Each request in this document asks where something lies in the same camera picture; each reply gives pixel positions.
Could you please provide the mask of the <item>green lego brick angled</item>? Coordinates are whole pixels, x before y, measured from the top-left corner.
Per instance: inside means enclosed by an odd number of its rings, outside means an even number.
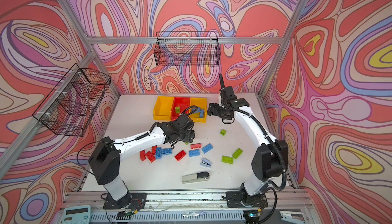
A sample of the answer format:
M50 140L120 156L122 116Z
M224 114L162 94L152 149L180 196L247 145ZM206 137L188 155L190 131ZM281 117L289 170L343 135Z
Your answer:
M234 159L238 159L242 153L243 153L243 150L242 150L241 148L238 148L238 149L232 154L232 157L233 157Z

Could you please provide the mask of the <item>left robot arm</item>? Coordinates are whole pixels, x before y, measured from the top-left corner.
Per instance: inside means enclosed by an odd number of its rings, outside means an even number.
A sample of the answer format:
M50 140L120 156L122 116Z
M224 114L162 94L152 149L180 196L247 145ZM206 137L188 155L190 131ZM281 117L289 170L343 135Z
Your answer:
M114 201L131 202L130 192L119 175L120 163L126 158L149 147L170 145L175 148L177 142L192 143L195 139L194 121L190 118L198 107L193 105L180 113L174 121L155 122L146 131L123 139L112 140L105 137L98 142L88 163L98 185L104 186L108 197Z

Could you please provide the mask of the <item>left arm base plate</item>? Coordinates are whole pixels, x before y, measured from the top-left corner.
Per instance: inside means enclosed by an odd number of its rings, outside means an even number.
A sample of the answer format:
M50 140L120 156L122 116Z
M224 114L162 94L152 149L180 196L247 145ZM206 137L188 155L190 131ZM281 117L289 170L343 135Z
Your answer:
M105 210L129 209L139 211L145 207L146 200L147 193L145 192L129 192L117 201L110 193L107 193L103 208Z

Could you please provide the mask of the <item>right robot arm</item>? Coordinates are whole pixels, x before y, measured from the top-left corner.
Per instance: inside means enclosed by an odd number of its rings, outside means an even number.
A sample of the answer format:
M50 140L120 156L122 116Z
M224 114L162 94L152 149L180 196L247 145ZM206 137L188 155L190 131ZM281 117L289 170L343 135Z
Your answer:
M288 144L273 136L254 115L249 102L238 98L231 86L224 84L219 75L219 102L210 103L208 116L219 117L224 124L239 123L256 146L251 161L252 174L237 192L227 192L224 199L228 207L265 208L265 194L274 194L286 188L288 170Z

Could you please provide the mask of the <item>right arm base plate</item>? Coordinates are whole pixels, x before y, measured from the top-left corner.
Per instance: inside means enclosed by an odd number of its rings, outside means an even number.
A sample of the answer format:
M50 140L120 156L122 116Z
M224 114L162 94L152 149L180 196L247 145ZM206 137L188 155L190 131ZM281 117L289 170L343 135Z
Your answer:
M222 196L226 201L228 208L260 208L268 206L265 194L248 195L244 191L228 191Z

